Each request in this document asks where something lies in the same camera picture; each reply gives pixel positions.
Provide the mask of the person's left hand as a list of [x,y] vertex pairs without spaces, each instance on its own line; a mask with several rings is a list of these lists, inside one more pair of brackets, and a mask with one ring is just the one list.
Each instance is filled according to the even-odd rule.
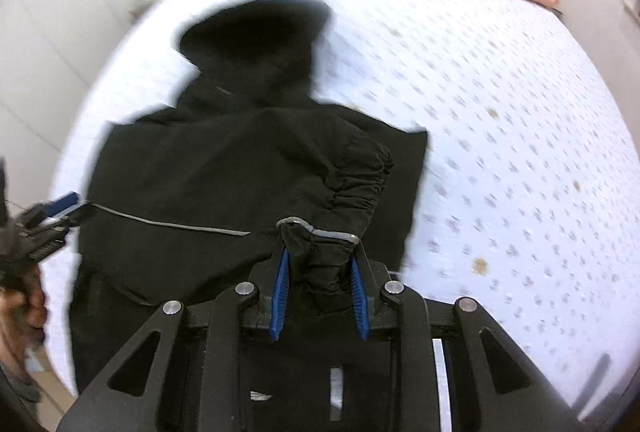
[[27,376],[26,352],[43,344],[48,316],[40,267],[26,276],[26,285],[28,295],[1,289],[1,363],[22,378]]

